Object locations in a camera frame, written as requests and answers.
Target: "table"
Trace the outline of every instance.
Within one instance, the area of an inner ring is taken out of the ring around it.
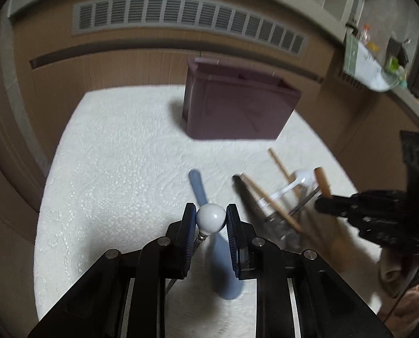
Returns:
[[[34,291],[42,318],[107,249],[141,249],[181,219],[196,200],[188,181],[201,171],[210,202],[237,203],[231,176],[246,172],[268,192],[285,184],[267,154],[271,146],[289,170],[324,167],[333,194],[354,186],[308,124],[292,113],[276,141],[195,141],[181,128],[184,86],[138,86],[87,93],[62,135],[46,182],[34,253]],[[358,268],[343,277],[377,312],[380,249],[349,229],[361,252]],[[168,337],[254,337],[256,281],[237,299],[210,288],[206,247],[188,277],[167,295]]]

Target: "plastic bottle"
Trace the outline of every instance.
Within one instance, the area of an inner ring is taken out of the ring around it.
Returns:
[[[369,28],[369,25],[364,24],[363,30],[361,31],[360,35],[360,42],[363,43],[365,46],[369,43],[370,40]]]

